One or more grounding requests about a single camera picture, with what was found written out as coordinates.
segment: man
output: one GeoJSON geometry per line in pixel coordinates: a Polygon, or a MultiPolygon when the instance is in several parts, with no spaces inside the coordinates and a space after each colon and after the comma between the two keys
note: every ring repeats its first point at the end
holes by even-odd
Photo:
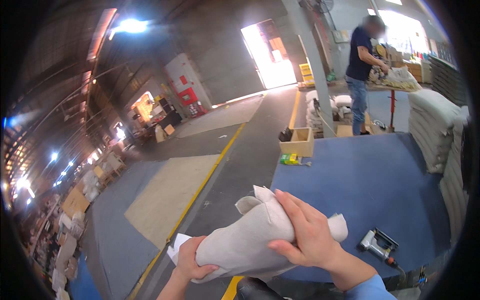
{"type": "MultiPolygon", "coordinates": [[[[372,266],[343,250],[333,239],[324,214],[287,192],[276,190],[275,196],[292,222],[296,246],[286,240],[272,240],[267,245],[270,249],[284,255],[293,264],[316,266],[328,271],[336,287],[345,292],[346,300],[395,300],[372,266]]],[[[198,245],[205,238],[191,238],[180,246],[177,267],[157,300],[184,300],[191,279],[203,278],[218,269],[216,265],[199,266],[195,261],[198,245]]],[[[263,291],[261,297],[249,297],[244,294],[248,288],[237,287],[240,290],[239,299],[283,299],[250,277],[242,280],[247,280],[240,281],[242,287],[255,285],[263,291]]]]}
{"type": "Polygon", "coordinates": [[[353,135],[370,134],[365,129],[365,110],[367,109],[366,81],[372,66],[379,66],[387,74],[388,66],[372,55],[371,38],[385,33],[385,24],[378,16],[366,16],[362,26],[352,33],[350,41],[350,61],[347,68],[347,85],[352,97],[353,135]]]}

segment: jeans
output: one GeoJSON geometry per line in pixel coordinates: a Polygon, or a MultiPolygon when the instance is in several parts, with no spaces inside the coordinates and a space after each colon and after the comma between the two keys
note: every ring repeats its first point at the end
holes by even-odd
{"type": "Polygon", "coordinates": [[[367,86],[362,80],[345,76],[348,90],[352,98],[353,135],[360,135],[360,127],[365,123],[365,111],[367,110],[367,86]]]}

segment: warehouse ceiling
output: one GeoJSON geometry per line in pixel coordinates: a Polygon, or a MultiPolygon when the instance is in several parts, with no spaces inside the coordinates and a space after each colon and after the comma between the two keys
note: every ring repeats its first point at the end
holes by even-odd
{"type": "Polygon", "coordinates": [[[45,192],[69,161],[77,166],[88,157],[109,134],[109,115],[117,115],[135,92],[132,81],[142,85],[152,76],[145,63],[148,40],[109,41],[109,28],[127,18],[161,27],[197,2],[56,2],[28,47],[9,97],[3,153],[10,204],[19,179],[45,192]],[[52,161],[54,152],[58,159],[52,161]]]}

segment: gray column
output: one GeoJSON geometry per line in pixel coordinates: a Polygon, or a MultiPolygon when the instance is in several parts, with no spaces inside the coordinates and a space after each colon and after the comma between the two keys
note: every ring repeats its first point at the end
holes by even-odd
{"type": "Polygon", "coordinates": [[[330,97],[328,95],[327,80],[320,58],[319,49],[315,43],[313,20],[308,17],[310,13],[307,9],[300,7],[297,0],[282,0],[288,12],[288,19],[293,27],[295,34],[300,38],[300,42],[305,51],[307,62],[312,71],[315,80],[315,89],[318,93],[318,102],[324,119],[324,137],[334,137],[332,107],[330,106],[330,97]]]}

